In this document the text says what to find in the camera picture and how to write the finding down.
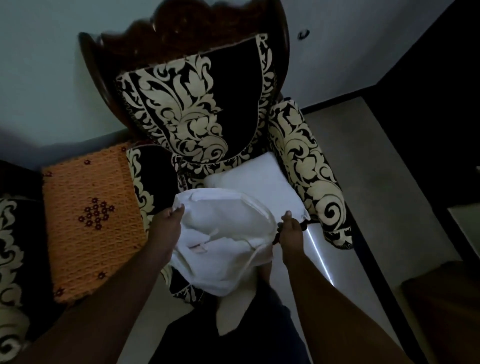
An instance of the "white wall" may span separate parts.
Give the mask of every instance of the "white wall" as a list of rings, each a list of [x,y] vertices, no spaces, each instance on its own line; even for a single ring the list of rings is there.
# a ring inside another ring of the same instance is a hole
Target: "white wall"
[[[282,2],[291,40],[282,92],[304,107],[375,84],[452,0]],[[123,129],[95,89],[76,36],[122,31],[158,4],[1,0],[0,158],[36,168],[87,150],[67,153],[65,145],[99,137],[102,144]],[[311,34],[299,42],[303,28]]]

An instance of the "dark pants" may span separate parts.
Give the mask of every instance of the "dark pants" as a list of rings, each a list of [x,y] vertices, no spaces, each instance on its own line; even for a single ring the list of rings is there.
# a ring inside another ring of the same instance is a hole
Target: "dark pants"
[[[239,326],[219,336],[216,307],[196,308],[172,322],[150,364],[160,363],[310,363],[293,326],[290,310],[261,279]]]

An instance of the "person's right arm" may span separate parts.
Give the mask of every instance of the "person's right arm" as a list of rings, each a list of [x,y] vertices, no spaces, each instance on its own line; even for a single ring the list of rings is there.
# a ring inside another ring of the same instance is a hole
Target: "person's right arm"
[[[390,336],[332,286],[305,255],[300,224],[289,211],[282,219],[283,261],[314,363],[412,363]]]

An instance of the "person's left hand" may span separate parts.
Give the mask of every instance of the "person's left hand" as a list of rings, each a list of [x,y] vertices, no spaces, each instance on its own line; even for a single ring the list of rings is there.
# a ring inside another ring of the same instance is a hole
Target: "person's left hand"
[[[173,248],[180,237],[180,221],[184,212],[184,205],[175,211],[171,207],[166,208],[156,214],[150,224],[147,244],[153,245],[159,254],[164,255],[166,262],[172,258]]]

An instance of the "white pillow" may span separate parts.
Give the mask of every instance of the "white pillow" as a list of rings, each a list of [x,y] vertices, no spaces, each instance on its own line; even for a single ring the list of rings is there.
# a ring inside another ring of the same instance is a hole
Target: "white pillow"
[[[205,187],[228,188],[256,198],[282,221],[285,211],[299,222],[310,220],[302,200],[283,175],[272,152],[251,159],[238,167],[209,175]]]

